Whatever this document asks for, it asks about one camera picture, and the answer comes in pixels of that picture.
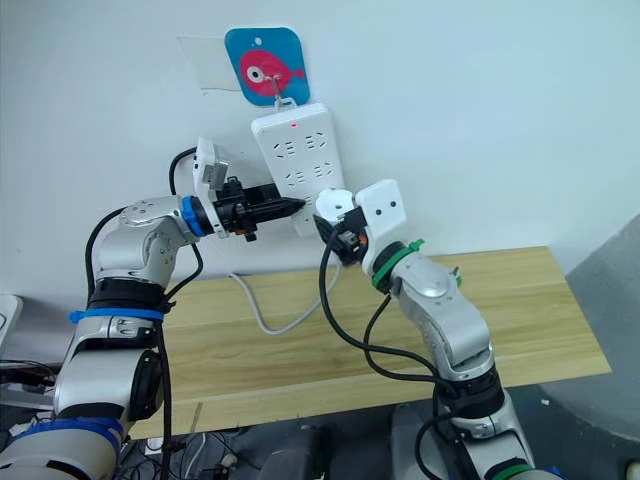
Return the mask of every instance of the white mounting bracket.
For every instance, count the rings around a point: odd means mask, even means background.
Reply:
[[[373,275],[373,262],[393,242],[407,240],[407,214],[395,180],[381,180],[360,190],[352,202],[348,190],[323,190],[316,200],[316,211],[331,225],[336,225],[349,210],[362,208],[367,222],[367,253],[362,259],[362,271]]]
[[[220,160],[218,147],[211,140],[198,138],[193,157],[193,185],[213,231],[220,238],[227,238],[229,233],[222,226],[213,202],[216,200],[216,190],[222,188],[228,166],[228,163]]]

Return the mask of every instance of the hook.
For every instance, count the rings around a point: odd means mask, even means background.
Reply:
[[[273,77],[266,76],[265,79],[271,82],[274,97],[276,98],[276,109],[279,110],[282,106],[282,96],[280,95],[280,88],[278,88],[278,80],[280,79],[280,75],[274,75]]]

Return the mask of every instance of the wire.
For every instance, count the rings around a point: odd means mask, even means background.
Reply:
[[[93,276],[93,244],[96,242],[96,238],[98,238],[98,234],[104,226],[109,223],[112,218],[120,215],[123,210],[124,208],[118,208],[117,210],[105,215],[102,220],[93,227],[93,231],[91,232],[91,235],[89,235],[89,240],[87,240],[87,245],[84,249],[84,266],[87,272],[87,307],[89,306],[89,301],[91,300],[93,292],[96,290],[95,278]]]
[[[259,467],[258,465],[253,463],[251,460],[249,460],[247,457],[240,455],[233,448],[231,448],[227,442],[225,442],[222,438],[218,437],[216,432],[208,432],[208,435],[211,435],[218,442],[220,442],[227,450],[229,450],[229,452],[233,453],[238,460],[242,460],[244,463],[246,463],[248,466],[250,466],[254,470],[258,470],[258,471],[262,470],[262,467]]]
[[[329,284],[329,288],[328,288],[329,292],[331,290],[333,290],[333,287],[336,286],[336,283],[338,282],[338,277],[339,276],[340,276],[340,262],[338,262],[336,264],[336,271],[333,274],[333,278],[331,279],[331,283]],[[251,305],[251,308],[253,309],[253,313],[254,313],[254,315],[256,317],[256,321],[258,322],[258,326],[260,327],[260,330],[262,330],[267,335],[282,335],[283,333],[287,333],[287,332],[293,330],[298,325],[300,325],[302,322],[304,322],[307,318],[309,318],[313,314],[313,312],[315,312],[318,309],[318,307],[320,306],[320,299],[318,299],[302,315],[300,315],[296,320],[291,322],[289,325],[287,325],[286,327],[281,328],[279,330],[272,330],[271,328],[269,328],[265,324],[264,318],[262,317],[262,314],[260,313],[260,307],[258,307],[258,303],[257,303],[253,293],[251,292],[251,288],[249,287],[249,285],[247,285],[247,283],[242,279],[242,277],[240,275],[236,274],[236,273],[230,273],[229,277],[233,278],[236,282],[238,282],[238,284],[244,290],[244,293],[247,296],[247,299],[249,300],[249,304]]]
[[[171,161],[171,165],[169,166],[169,190],[171,191],[171,195],[176,195],[175,173],[178,163],[180,163],[183,158],[186,158],[189,155],[193,155],[195,152],[195,147],[189,148],[176,155]],[[169,293],[167,293],[163,297],[163,300],[159,305],[160,311],[168,311],[173,306],[170,303],[173,296],[202,272],[204,262],[202,261],[200,250],[198,250],[198,247],[195,244],[191,244],[191,249],[193,250],[193,254],[196,257],[196,269],[191,275],[179,282],[169,291]],[[160,366],[162,369],[162,390],[164,395],[164,408],[162,415],[164,434],[162,442],[162,464],[160,467],[160,479],[167,480],[170,473],[171,453],[173,449],[173,446],[171,444],[171,373],[169,371],[169,357],[167,355],[167,348],[164,343],[164,332],[162,330],[161,323],[157,324],[156,336],[158,340],[158,353],[160,354]]]
[[[350,344],[350,345],[352,345],[352,346],[354,346],[356,348],[364,350],[365,352],[385,353],[385,354],[388,354],[388,355],[397,355],[397,356],[400,356],[400,357],[405,357],[405,358],[410,358],[412,360],[415,360],[416,362],[420,363],[421,365],[427,367],[427,369],[433,375],[416,375],[416,376],[412,376],[410,378],[410,380],[432,382],[432,383],[435,383],[435,384],[438,384],[438,385],[442,385],[444,388],[446,388],[452,394],[455,395],[456,393],[453,390],[453,388],[451,387],[451,385],[449,384],[449,382],[444,380],[443,378],[441,378],[437,374],[435,366],[431,362],[429,362],[426,358],[423,358],[420,355],[418,355],[417,353],[410,352],[410,351],[407,351],[407,350],[402,350],[402,349],[398,349],[398,348],[383,347],[381,345],[372,345],[372,344],[368,344],[368,343],[363,343],[363,342],[357,340],[356,338],[352,337],[351,335],[349,335],[340,326],[338,321],[333,316],[333,312],[331,311],[331,307],[329,305],[329,298],[327,297],[327,290],[326,290],[327,264],[328,264],[328,261],[329,261],[329,255],[331,254],[331,245],[333,244],[333,242],[335,241],[337,236],[338,236],[338,231],[334,229],[333,232],[331,233],[331,236],[329,237],[329,240],[327,241],[327,245],[326,245],[326,247],[324,249],[324,253],[322,255],[322,260],[320,262],[320,271],[319,271],[319,276],[318,276],[318,287],[319,287],[319,290],[320,290],[320,301],[322,303],[322,309],[324,310],[324,314],[327,317],[327,320],[329,321],[329,323],[331,324],[331,327],[338,334],[338,336],[340,336],[340,338],[342,338],[345,342],[347,342],[348,344]]]
[[[164,343],[162,322],[156,324],[156,337],[158,339],[158,353],[160,353],[160,367],[162,369],[162,393],[164,395],[164,408],[162,410],[163,440],[162,440],[162,464],[160,466],[160,479],[169,478],[171,465],[171,373],[169,371],[169,357]]]
[[[439,417],[430,418],[429,420],[424,422],[424,425],[422,425],[422,427],[420,427],[420,430],[418,430],[418,434],[416,435],[416,441],[413,446],[413,454],[416,458],[416,463],[418,464],[418,468],[420,468],[422,473],[424,473],[427,476],[427,478],[430,480],[442,480],[442,479],[439,476],[437,476],[435,473],[433,473],[431,470],[429,470],[429,467],[427,467],[424,461],[422,460],[422,452],[421,452],[422,439],[424,438],[425,433],[427,433],[427,430],[429,430],[429,428],[431,428],[433,425],[436,425],[440,422],[444,422],[445,420],[450,420],[453,417],[455,417],[457,414],[458,413],[456,411],[451,411],[444,415],[440,415]]]
[[[51,367],[49,367],[48,365],[45,365],[44,363],[40,363],[40,362],[36,362],[34,360],[11,360],[11,359],[0,359],[0,363],[19,363],[22,365],[30,365],[32,367],[37,367],[40,368],[41,370],[44,370],[48,375],[45,378],[49,378],[49,377],[55,377],[56,374],[53,373],[53,370],[51,369]]]
[[[367,325],[367,328],[365,329],[364,337],[363,337],[363,343],[365,345],[370,345],[369,338],[371,336],[371,331],[373,330],[373,327],[376,321],[382,315],[382,312],[384,312],[384,310],[389,305],[390,301],[391,301],[391,295],[387,295],[382,301],[382,303],[380,304],[380,306],[378,307],[378,309],[375,311],[373,316],[371,317],[371,320],[369,320],[369,323]],[[378,365],[373,360],[373,358],[371,357],[371,353],[368,350],[364,350],[364,356],[367,359],[367,364],[373,370],[375,370],[377,373],[379,373],[384,377],[391,378],[393,380],[405,380],[405,381],[412,381],[412,382],[424,382],[424,381],[430,382],[431,381],[431,376],[429,375],[425,376],[425,375],[413,375],[413,374],[406,374],[406,373],[396,373],[396,372],[387,370],[386,368],[383,368],[380,365]]]
[[[196,453],[193,455],[193,457],[191,457],[191,461],[189,462],[189,465],[187,465],[187,471],[184,474],[184,478],[189,478],[189,472],[191,471],[191,467],[193,466],[193,464],[196,461],[196,459],[198,458],[198,456],[202,453],[202,450],[204,449],[205,443],[207,443],[207,436],[203,432],[202,433],[202,443],[198,447],[198,450],[196,450]]]
[[[432,395],[432,401],[431,401],[431,416],[434,418],[438,417],[438,415],[440,414],[438,412],[438,406],[440,403],[440,399],[439,399],[440,390],[441,389],[439,385],[436,385],[433,388],[433,395]],[[443,443],[449,446],[453,445],[453,442],[456,437],[455,433],[453,435],[454,438],[447,437],[447,435],[445,435],[445,433],[440,429],[440,423],[436,423],[433,428],[435,429],[436,434],[438,435],[438,437],[440,437],[440,440],[442,440]]]
[[[180,152],[175,158],[171,161],[171,165],[169,166],[169,189],[171,190],[171,195],[176,194],[176,167],[178,163],[183,158],[187,158],[190,155],[194,155],[196,153],[196,147],[188,148],[184,152]]]
[[[145,460],[143,460],[141,463],[146,463],[146,462],[151,462],[154,465],[154,470],[155,473],[153,475],[153,478],[156,477],[156,475],[158,474],[158,470],[161,469],[161,464],[158,460],[156,460],[155,458],[150,457],[149,455],[147,455],[146,453],[144,453],[144,447],[146,446],[146,441],[142,442],[142,441],[137,441],[136,442],[136,448],[134,448],[135,452],[138,453],[140,456],[144,457]],[[180,475],[177,475],[173,470],[169,470],[169,473],[171,474],[171,476],[173,478],[175,478],[176,480],[181,480],[182,477],[180,477]]]
[[[157,465],[154,463],[154,460],[152,458],[149,459],[145,459],[142,460],[141,462],[136,463],[135,465],[131,465],[128,467],[125,467],[123,469],[121,469],[113,478],[114,480],[133,480],[133,475],[137,474],[138,479],[142,478],[142,475],[140,473],[140,467],[142,467],[143,465],[147,464],[147,463],[151,463],[151,465],[153,466],[153,477],[155,478],[155,476],[158,473],[158,467]],[[125,473],[131,471],[131,474],[128,477],[125,477]]]

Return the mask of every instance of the power outlet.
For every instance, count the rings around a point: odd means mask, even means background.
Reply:
[[[313,235],[318,194],[344,187],[331,114],[313,103],[257,118],[251,130],[280,195],[306,202],[292,217],[298,235]]]

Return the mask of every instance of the white cable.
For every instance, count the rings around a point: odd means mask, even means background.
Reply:
[[[189,465],[187,465],[187,471],[184,474],[184,478],[186,479],[189,478],[189,472],[191,471],[191,467],[193,466],[193,463],[196,461],[198,456],[202,453],[202,449],[204,448],[205,443],[207,443],[207,436],[205,432],[202,432],[202,443],[198,447],[198,450],[196,450],[196,453],[193,455],[193,457],[191,457],[191,461],[189,462]]]
[[[327,292],[330,292],[331,290],[333,290],[333,287],[335,287],[336,283],[338,282],[339,276],[340,276],[340,262],[338,261],[338,263],[336,264],[336,271],[333,274],[333,278],[331,279],[331,283],[327,287]],[[262,330],[267,335],[282,335],[283,333],[287,333],[288,331],[293,330],[302,322],[304,322],[307,318],[309,318],[311,314],[315,312],[316,309],[320,306],[320,299],[318,299],[315,301],[313,305],[309,307],[309,309],[306,312],[300,315],[296,320],[291,322],[289,325],[287,325],[284,328],[281,328],[280,330],[272,330],[264,323],[264,318],[262,318],[262,314],[260,313],[258,302],[256,302],[256,299],[253,296],[253,293],[251,292],[249,285],[247,285],[247,282],[245,282],[242,279],[242,277],[240,277],[240,275],[235,273],[230,273],[229,277],[233,278],[236,282],[238,282],[238,284],[240,284],[240,286],[244,290],[244,293],[247,295],[247,300],[249,300],[249,304],[253,309],[253,313],[256,317],[256,321],[258,322],[258,326],[260,327],[260,330]]]

